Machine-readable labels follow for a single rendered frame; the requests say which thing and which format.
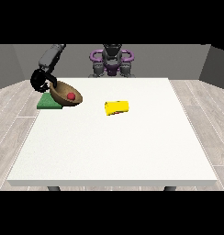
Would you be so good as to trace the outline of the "brown wooden bowl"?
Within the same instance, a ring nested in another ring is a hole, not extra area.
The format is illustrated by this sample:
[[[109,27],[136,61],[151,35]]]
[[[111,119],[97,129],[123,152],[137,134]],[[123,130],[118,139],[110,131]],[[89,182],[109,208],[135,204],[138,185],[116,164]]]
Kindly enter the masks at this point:
[[[69,93],[75,94],[74,100],[67,98]],[[74,87],[62,81],[58,81],[56,87],[50,83],[50,95],[61,106],[77,106],[83,102],[82,95]]]

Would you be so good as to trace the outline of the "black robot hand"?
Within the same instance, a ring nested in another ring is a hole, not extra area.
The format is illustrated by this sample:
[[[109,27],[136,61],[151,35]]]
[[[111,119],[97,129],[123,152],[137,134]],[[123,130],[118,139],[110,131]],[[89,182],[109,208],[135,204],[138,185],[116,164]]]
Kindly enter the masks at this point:
[[[45,93],[50,89],[46,81],[52,82],[54,88],[57,87],[57,78],[41,69],[35,70],[30,78],[30,83],[34,90],[40,93]]]

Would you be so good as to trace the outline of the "yellow cup with melon print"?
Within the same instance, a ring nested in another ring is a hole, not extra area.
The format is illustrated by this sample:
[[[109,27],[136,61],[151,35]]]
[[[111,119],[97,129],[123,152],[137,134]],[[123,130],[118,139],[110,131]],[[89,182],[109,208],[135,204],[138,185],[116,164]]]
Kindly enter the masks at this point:
[[[108,116],[129,111],[128,101],[107,101],[105,102],[105,111]]]

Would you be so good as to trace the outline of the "green square pad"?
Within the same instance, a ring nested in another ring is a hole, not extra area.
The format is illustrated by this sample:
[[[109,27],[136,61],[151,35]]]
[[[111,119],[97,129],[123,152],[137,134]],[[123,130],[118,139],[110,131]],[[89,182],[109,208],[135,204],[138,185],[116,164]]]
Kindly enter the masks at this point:
[[[37,104],[37,109],[62,109],[62,106],[52,98],[50,93],[44,93]]]

